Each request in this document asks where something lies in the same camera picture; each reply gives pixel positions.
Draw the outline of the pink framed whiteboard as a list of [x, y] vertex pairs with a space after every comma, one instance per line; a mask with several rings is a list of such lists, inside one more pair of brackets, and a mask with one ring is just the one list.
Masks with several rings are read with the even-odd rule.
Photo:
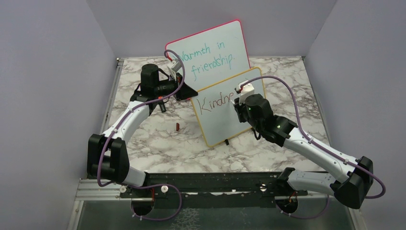
[[185, 82], [199, 91], [250, 68], [240, 20], [174, 40], [165, 46], [185, 66]]

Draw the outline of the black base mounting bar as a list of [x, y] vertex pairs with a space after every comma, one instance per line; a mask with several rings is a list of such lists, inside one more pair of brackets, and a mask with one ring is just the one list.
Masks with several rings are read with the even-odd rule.
[[83, 198], [131, 201], [156, 209], [275, 207], [276, 199], [305, 196], [289, 188], [281, 172], [152, 173], [150, 189], [121, 188], [119, 184], [98, 187], [95, 180], [82, 180]]

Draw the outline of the yellow framed whiteboard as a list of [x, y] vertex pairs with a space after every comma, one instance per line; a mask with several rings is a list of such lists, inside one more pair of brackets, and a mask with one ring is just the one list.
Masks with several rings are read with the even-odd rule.
[[198, 96], [191, 99], [207, 146], [213, 147], [251, 129], [248, 123], [238, 120], [233, 105], [239, 96], [235, 87], [261, 75], [259, 67], [251, 68], [199, 90]]

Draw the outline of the aluminium table edge rail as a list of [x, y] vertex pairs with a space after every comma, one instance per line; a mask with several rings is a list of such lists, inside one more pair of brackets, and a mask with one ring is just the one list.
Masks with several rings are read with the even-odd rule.
[[100, 127], [100, 130], [97, 135], [100, 135], [103, 131], [108, 129], [108, 124], [111, 119], [112, 107], [114, 104], [115, 95], [117, 92], [118, 83], [119, 83], [119, 79], [120, 79], [120, 76], [122, 73], [123, 65], [124, 65], [124, 58], [118, 57], [116, 59], [116, 70], [115, 70], [115, 74], [114, 74], [114, 78], [113, 78], [113, 84], [110, 89], [110, 93], [109, 93], [108, 100], [106, 103], [106, 108], [103, 113], [101, 127]]

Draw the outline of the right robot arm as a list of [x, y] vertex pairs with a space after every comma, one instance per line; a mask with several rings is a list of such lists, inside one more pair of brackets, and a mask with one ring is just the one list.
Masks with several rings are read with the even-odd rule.
[[360, 209], [373, 184], [371, 159], [346, 155], [302, 133], [292, 120], [274, 115], [269, 101], [260, 94], [248, 96], [244, 101], [236, 98], [233, 105], [239, 122], [249, 123], [256, 139], [264, 138], [292, 150], [325, 170], [318, 173], [286, 168], [276, 182], [280, 194], [314, 191], [334, 196], [349, 208]]

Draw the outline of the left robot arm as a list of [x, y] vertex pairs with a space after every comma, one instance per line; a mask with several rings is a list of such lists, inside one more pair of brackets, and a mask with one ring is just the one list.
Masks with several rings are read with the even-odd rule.
[[179, 60], [170, 62], [169, 73], [160, 80], [165, 71], [155, 64], [145, 64], [141, 69], [141, 82], [130, 98], [126, 110], [118, 120], [102, 134], [93, 134], [88, 141], [87, 173], [97, 180], [106, 179], [108, 183], [132, 185], [136, 195], [143, 197], [150, 192], [147, 173], [130, 166], [127, 143], [145, 121], [159, 106], [166, 111], [164, 100], [174, 96], [182, 101], [198, 93], [184, 82], [178, 71], [182, 68]]

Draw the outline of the black orange highlighter marker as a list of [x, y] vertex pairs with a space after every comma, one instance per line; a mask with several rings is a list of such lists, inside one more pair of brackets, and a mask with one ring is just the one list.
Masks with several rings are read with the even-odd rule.
[[162, 113], [165, 113], [167, 111], [166, 110], [166, 102], [160, 102], [159, 106], [160, 106], [160, 109], [161, 109]]

